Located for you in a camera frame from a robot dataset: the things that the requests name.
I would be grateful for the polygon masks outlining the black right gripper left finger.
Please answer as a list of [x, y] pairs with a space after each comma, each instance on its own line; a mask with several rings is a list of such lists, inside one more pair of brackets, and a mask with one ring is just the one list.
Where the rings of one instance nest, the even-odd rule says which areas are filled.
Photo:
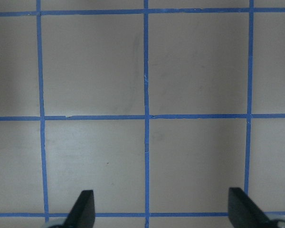
[[92, 228], [95, 223], [95, 200], [93, 190], [81, 191], [69, 215], [63, 223], [64, 228]]

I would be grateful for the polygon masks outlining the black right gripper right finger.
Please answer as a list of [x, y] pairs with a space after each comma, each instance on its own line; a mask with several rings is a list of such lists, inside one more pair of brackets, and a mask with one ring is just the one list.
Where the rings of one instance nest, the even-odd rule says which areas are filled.
[[274, 228], [275, 224], [239, 187], [228, 190], [228, 219], [234, 228]]

